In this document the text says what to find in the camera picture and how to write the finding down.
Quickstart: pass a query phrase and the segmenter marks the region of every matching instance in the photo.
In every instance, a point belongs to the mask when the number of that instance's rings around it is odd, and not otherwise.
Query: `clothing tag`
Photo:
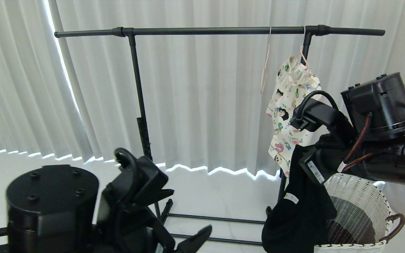
[[[339,172],[339,173],[342,173],[342,171],[343,171],[343,169],[346,167],[346,163],[344,163],[343,161],[342,161],[342,163],[339,165],[339,167],[337,168],[337,171]]]
[[[320,184],[322,184],[324,182],[324,177],[323,175],[320,173],[320,171],[318,170],[318,168],[315,166],[314,162],[309,161],[307,163],[307,165],[309,166],[310,170],[312,171],[312,173],[314,174],[314,176],[316,177],[316,179],[318,180],[318,182],[320,182]]]
[[[157,248],[154,253],[163,253],[163,247],[161,244],[157,244]]]
[[[295,204],[297,204],[299,201],[299,199],[295,195],[291,194],[290,192],[287,192],[285,194],[284,199],[290,200],[291,202],[293,202]]]

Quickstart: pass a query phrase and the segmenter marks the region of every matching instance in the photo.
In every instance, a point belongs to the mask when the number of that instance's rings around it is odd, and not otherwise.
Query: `black cloth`
[[[265,221],[262,246],[268,253],[313,253],[315,245],[328,243],[326,224],[336,217],[336,209],[326,188],[312,183],[298,163],[307,149],[296,145],[284,192],[284,196],[296,196],[298,202],[284,198]]]

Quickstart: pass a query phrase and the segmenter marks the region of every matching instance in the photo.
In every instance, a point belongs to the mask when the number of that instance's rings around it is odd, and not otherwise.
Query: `black clothes rack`
[[[312,36],[323,36],[328,34],[348,34],[348,35],[373,35],[382,36],[385,34],[385,30],[377,29],[360,29],[360,28],[335,28],[325,25],[318,26],[305,26],[305,27],[195,27],[195,28],[126,28],[126,27],[116,27],[114,29],[108,30],[91,30],[91,31],[75,31],[75,32],[55,32],[54,35],[57,38],[62,37],[83,37],[83,36],[103,36],[103,35],[115,35],[118,37],[128,37],[130,52],[132,56],[132,62],[134,66],[135,75],[135,85],[137,87],[137,96],[140,103],[140,117],[137,118],[137,124],[140,131],[140,140],[142,143],[143,153],[145,156],[153,159],[151,155],[151,143],[149,142],[148,136],[148,126],[146,122],[146,113],[143,102],[143,92],[140,80],[140,70],[139,62],[137,57],[137,49],[135,44],[135,36],[137,35],[241,35],[241,34],[305,34],[303,41],[302,53],[307,58],[309,53],[309,46],[312,40]],[[285,189],[285,184],[287,178],[283,176],[282,170],[280,171],[280,187],[278,193],[278,201],[283,198],[283,191]],[[155,203],[154,208],[156,209],[157,217],[165,223],[167,217],[174,218],[190,218],[190,219],[201,219],[210,221],[226,221],[226,222],[240,222],[248,224],[265,224],[264,221],[254,221],[254,220],[243,220],[243,219],[232,219],[232,218],[221,218],[221,217],[211,217],[211,216],[199,216],[199,215],[187,215],[187,214],[177,214],[170,213],[173,206],[173,200],[169,199],[162,213],[160,213],[159,204]],[[267,207],[266,212],[268,213],[271,207]],[[176,238],[188,238],[189,235],[186,234],[172,234]],[[262,245],[261,242],[255,241],[244,241],[244,240],[232,240],[224,238],[209,238],[208,241],[215,242],[225,242],[225,243],[236,243],[243,245]]]

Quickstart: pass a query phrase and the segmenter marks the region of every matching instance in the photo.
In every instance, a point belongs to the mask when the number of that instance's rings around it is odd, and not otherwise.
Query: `basket handle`
[[[387,217],[387,219],[385,219],[386,221],[395,221],[396,219],[400,219],[400,223],[398,224],[397,227],[395,227],[395,229],[390,232],[387,236],[382,237],[379,242],[386,240],[387,243],[393,239],[393,237],[395,237],[395,235],[397,235],[399,233],[399,231],[401,231],[402,227],[405,224],[405,217],[402,213],[397,213],[394,215],[390,215],[389,217]]]

